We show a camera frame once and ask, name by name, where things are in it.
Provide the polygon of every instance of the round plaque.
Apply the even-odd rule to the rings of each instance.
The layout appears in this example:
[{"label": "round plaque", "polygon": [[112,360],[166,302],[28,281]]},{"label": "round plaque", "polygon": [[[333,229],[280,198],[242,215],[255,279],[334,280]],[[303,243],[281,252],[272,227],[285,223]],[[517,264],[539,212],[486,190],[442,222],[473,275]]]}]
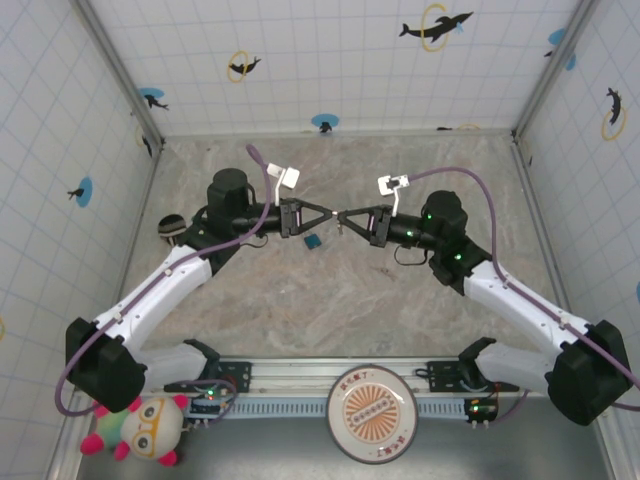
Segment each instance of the round plaque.
[{"label": "round plaque", "polygon": [[407,384],[386,368],[345,373],[331,389],[327,418],[333,439],[351,458],[386,463],[402,455],[416,433],[418,408]]}]

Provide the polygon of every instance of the stuffed toy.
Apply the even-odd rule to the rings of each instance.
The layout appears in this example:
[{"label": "stuffed toy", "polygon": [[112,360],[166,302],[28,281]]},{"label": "stuffed toy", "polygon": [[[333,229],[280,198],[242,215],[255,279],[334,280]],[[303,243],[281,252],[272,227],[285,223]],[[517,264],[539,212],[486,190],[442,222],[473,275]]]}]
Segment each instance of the stuffed toy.
[{"label": "stuffed toy", "polygon": [[154,397],[146,402],[138,397],[128,408],[111,413],[105,407],[95,410],[96,430],[82,441],[80,451],[93,455],[114,448],[117,461],[129,452],[146,460],[157,460],[170,467],[178,461],[175,447],[180,441],[184,421],[185,395]]}]

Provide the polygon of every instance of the white tile wall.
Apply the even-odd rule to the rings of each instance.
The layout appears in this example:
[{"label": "white tile wall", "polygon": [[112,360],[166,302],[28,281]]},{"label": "white tile wall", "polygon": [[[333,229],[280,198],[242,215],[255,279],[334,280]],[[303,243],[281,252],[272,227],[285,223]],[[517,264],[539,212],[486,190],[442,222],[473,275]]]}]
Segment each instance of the white tile wall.
[{"label": "white tile wall", "polygon": [[64,332],[114,300],[151,160],[68,1],[1,8],[0,479],[32,480],[60,432]]},{"label": "white tile wall", "polygon": [[[576,48],[575,69],[562,73],[529,133],[529,143],[537,151],[531,175],[572,306],[590,321],[605,318],[621,330],[636,374],[640,374],[639,5],[601,1]],[[603,118],[612,108],[608,88],[620,93],[627,116],[624,130],[611,141],[604,140],[601,132]],[[623,120],[624,112],[614,131],[605,130],[607,135],[619,131]],[[640,402],[635,392],[623,398]],[[640,415],[630,414],[623,424],[633,426],[640,438]]]},{"label": "white tile wall", "polygon": [[[170,110],[151,113],[170,135],[310,130],[319,113],[341,130],[511,128],[578,0],[441,2],[474,13],[435,53],[399,37],[420,28],[425,0],[93,3],[136,84],[164,91]],[[241,50],[261,62],[232,83]]]}]

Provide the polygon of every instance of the marble floor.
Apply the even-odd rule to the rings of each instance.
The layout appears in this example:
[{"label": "marble floor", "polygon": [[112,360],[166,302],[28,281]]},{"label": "marble floor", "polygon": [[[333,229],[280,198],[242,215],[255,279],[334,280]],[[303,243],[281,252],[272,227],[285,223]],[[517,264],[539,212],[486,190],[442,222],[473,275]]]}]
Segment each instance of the marble floor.
[{"label": "marble floor", "polygon": [[[206,203],[213,174],[243,169],[264,198],[261,173],[245,151],[293,166],[301,178],[289,196],[332,210],[388,203],[376,179],[444,165],[477,172],[493,194],[498,256],[512,274],[552,299],[542,253],[507,135],[210,138],[167,142],[151,188],[125,282],[129,292],[169,253],[158,221],[189,219]],[[489,212],[480,188],[461,174],[438,175],[402,191],[400,211],[418,215],[427,195],[457,192],[469,215],[467,233],[489,249]],[[243,248],[211,281],[188,296],[154,331],[146,348],[197,338],[225,355],[431,356],[458,354],[482,336],[532,348],[507,321],[445,288],[428,266],[403,267],[394,245],[371,247],[334,220],[317,227],[322,246],[272,235],[261,250]],[[404,262],[421,252],[401,250]]]}]

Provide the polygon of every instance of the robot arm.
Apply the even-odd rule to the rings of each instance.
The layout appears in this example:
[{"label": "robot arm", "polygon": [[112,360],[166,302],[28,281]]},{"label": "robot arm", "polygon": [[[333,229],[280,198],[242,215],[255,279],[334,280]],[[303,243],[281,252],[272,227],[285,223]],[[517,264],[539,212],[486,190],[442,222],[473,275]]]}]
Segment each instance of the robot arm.
[{"label": "robot arm", "polygon": [[[454,192],[433,192],[417,217],[398,213],[398,189],[409,186],[406,176],[382,177],[378,186],[382,195],[394,195],[393,206],[344,211],[338,214],[338,221],[372,246],[392,242],[423,249],[440,283],[510,321],[540,350],[533,353],[495,339],[480,339],[459,356],[459,373],[468,386],[507,382],[547,394],[567,418],[581,425],[591,423],[630,388],[631,382],[622,373],[566,327],[570,325],[628,368],[620,332],[606,320],[591,325],[542,298],[503,269],[497,272],[492,255],[466,235],[468,217]],[[350,219],[362,214],[369,215],[366,227]],[[560,323],[540,306],[557,314]]]},{"label": "robot arm", "polygon": [[[256,231],[258,236],[275,232],[282,238],[300,235],[333,216],[331,210],[319,205],[280,198],[279,187],[293,188],[299,172],[274,165],[269,165],[267,171],[279,180],[276,201],[268,206],[266,219]],[[212,253],[202,250],[237,239],[258,225],[265,205],[256,203],[255,194],[250,203],[250,190],[253,187],[241,170],[218,172],[207,189],[207,205],[194,216],[191,226],[174,239],[176,246],[162,264],[93,322],[78,318],[68,327],[67,362],[98,330],[112,319],[118,320],[80,358],[69,381],[115,412],[126,408],[143,389],[197,379],[212,357],[217,361],[213,350],[196,341],[154,351],[143,352],[141,347],[158,324],[187,295],[216,275],[240,245]],[[320,216],[303,222],[303,209],[314,210]],[[179,266],[173,267],[181,260]],[[133,306],[121,314],[125,305]]]}]

